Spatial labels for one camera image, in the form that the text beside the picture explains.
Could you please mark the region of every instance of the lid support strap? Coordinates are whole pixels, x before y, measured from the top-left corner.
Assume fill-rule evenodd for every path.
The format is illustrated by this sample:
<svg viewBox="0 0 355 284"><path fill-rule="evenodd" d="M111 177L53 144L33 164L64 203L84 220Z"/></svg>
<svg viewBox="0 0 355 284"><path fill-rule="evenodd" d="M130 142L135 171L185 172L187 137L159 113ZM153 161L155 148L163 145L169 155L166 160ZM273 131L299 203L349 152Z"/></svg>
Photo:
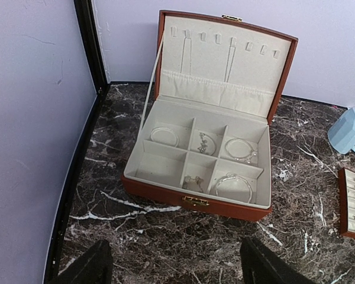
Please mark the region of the lid support strap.
<svg viewBox="0 0 355 284"><path fill-rule="evenodd" d="M164 33L162 34L162 39L160 40L158 53L156 55L156 60L155 60L155 63L154 63L153 73L151 74L149 89L147 90L146 101L144 102L144 107L143 107L143 112L142 112L142 117L141 117L141 125L140 125L140 129L138 131L138 138L141 135L141 131L142 131L142 128L143 128L144 117L146 116L147 103L149 102L150 93L151 93L151 87L153 86L153 80L154 80L154 77L155 77L156 66L158 65L160 52L162 50L163 38L164 38Z"/></svg>

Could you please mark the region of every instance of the open jewelry box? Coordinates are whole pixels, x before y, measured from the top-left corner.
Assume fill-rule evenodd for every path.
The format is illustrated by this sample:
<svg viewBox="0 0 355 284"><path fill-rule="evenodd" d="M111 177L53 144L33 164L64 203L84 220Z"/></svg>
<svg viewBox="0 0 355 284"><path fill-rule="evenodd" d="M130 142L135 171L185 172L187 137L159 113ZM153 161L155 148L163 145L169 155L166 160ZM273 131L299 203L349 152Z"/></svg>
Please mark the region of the open jewelry box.
<svg viewBox="0 0 355 284"><path fill-rule="evenodd" d="M267 215L269 124L297 42L233 17L160 11L156 101L122 176L125 190L244 220Z"/></svg>
<svg viewBox="0 0 355 284"><path fill-rule="evenodd" d="M340 190L340 233L355 238L355 172L341 169L338 172Z"/></svg>

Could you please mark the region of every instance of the jewelry box lid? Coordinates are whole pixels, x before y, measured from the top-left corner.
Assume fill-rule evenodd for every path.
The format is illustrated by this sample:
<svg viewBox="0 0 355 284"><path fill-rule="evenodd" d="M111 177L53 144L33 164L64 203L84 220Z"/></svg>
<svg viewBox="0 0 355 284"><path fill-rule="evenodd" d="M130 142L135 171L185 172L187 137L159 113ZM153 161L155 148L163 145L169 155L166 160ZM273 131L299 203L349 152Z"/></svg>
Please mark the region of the jewelry box lid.
<svg viewBox="0 0 355 284"><path fill-rule="evenodd" d="M160 11L155 98L172 96L271 123L298 39L234 17Z"/></svg>

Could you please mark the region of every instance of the wall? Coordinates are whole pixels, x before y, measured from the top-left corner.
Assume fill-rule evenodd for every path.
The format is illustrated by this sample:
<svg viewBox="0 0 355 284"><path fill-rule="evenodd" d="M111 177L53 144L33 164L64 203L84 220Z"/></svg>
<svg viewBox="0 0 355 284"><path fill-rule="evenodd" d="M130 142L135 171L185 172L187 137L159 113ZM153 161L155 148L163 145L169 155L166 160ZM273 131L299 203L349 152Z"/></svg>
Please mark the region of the wall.
<svg viewBox="0 0 355 284"><path fill-rule="evenodd" d="M42 283L94 99L73 1L0 0L0 284Z"/></svg>
<svg viewBox="0 0 355 284"><path fill-rule="evenodd" d="M109 80L150 80L160 9L228 14L299 38L284 94L355 105L355 1L93 1Z"/></svg>

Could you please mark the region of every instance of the black marble surface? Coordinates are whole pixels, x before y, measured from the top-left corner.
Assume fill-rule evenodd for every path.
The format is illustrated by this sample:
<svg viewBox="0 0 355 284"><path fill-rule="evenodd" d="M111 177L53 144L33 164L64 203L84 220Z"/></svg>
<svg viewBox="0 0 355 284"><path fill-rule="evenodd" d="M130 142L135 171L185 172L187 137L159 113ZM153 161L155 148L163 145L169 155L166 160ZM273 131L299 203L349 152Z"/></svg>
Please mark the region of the black marble surface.
<svg viewBox="0 0 355 284"><path fill-rule="evenodd" d="M317 283L355 283L355 240L339 235L337 171L355 170L327 130L344 111L283 98L270 128L273 211L247 222L157 204L120 181L137 135L146 85L111 88L83 165L64 238L61 270L107 239L113 283L243 283L239 249L259 238Z"/></svg>

